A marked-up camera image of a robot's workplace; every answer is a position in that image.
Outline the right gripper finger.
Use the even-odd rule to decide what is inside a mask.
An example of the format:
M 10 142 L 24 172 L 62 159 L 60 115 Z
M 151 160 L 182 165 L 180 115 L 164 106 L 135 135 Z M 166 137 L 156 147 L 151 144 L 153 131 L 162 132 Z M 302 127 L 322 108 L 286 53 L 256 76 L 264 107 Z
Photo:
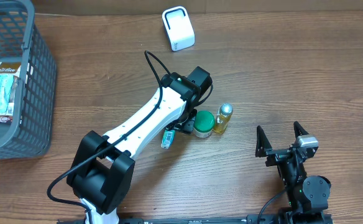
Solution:
M 301 124 L 298 121 L 295 121 L 293 123 L 294 133 L 295 137 L 309 135 L 309 133 L 301 126 Z
M 272 146 L 269 143 L 268 138 L 266 137 L 264 130 L 261 126 L 258 126 L 257 129 L 257 144 L 255 150 L 256 157 L 265 157 L 267 152 L 272 150 Z

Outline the green lid white jar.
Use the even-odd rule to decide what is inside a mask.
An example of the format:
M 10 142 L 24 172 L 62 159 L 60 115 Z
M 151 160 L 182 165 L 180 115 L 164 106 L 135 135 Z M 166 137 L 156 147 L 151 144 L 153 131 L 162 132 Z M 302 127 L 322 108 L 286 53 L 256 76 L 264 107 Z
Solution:
M 193 124 L 193 133 L 199 138 L 207 138 L 214 128 L 214 116 L 209 111 L 199 111 Z

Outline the small teal white packet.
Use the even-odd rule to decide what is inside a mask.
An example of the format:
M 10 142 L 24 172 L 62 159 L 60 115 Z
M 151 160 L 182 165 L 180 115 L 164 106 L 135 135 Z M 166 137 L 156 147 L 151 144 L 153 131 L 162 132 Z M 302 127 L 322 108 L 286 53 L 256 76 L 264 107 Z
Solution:
M 174 138 L 174 130 L 165 130 L 162 138 L 161 148 L 168 149 L 172 145 Z

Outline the yellow drink bottle silver cap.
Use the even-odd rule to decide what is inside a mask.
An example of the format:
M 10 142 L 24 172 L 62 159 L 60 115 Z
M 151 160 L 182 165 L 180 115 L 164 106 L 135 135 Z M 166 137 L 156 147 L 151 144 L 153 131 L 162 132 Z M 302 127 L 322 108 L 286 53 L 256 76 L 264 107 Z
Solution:
M 233 114 L 233 107 L 230 103 L 223 103 L 216 114 L 213 131 L 222 134 L 225 132 L 228 122 Z

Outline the brown snack packet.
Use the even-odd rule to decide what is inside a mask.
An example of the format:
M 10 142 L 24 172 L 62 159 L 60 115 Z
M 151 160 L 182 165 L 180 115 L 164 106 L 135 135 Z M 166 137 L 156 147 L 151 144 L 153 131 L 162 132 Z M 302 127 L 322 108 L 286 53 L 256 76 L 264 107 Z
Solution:
M 13 74 L 19 73 L 21 68 L 20 62 L 1 62 L 0 63 L 0 73 Z

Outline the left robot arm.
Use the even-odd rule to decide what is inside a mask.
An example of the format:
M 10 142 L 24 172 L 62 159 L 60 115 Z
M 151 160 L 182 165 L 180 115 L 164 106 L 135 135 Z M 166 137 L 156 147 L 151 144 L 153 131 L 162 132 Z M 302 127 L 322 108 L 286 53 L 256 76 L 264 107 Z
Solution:
M 153 97 L 127 121 L 100 135 L 86 134 L 78 146 L 67 184 L 86 207 L 85 223 L 118 223 L 117 207 L 127 195 L 137 156 L 162 129 L 193 131 L 196 107 L 213 89 L 206 70 L 161 79 Z

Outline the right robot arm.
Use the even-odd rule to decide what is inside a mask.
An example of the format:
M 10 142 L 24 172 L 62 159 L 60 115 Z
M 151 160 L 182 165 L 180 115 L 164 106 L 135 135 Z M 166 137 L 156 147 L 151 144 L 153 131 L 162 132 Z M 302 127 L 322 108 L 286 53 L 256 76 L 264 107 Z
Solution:
M 254 223 L 332 223 L 331 215 L 324 213 L 328 209 L 331 183 L 321 175 L 308 176 L 303 163 L 312 157 L 319 148 L 317 138 L 309 134 L 299 122 L 293 123 L 295 142 L 286 149 L 274 150 L 261 126 L 256 129 L 256 157 L 266 158 L 267 167 L 277 167 L 284 189 L 273 196 L 261 208 L 256 217 L 249 220 Z M 288 197 L 289 206 L 278 210 L 276 214 L 265 215 L 266 208 L 282 195 Z

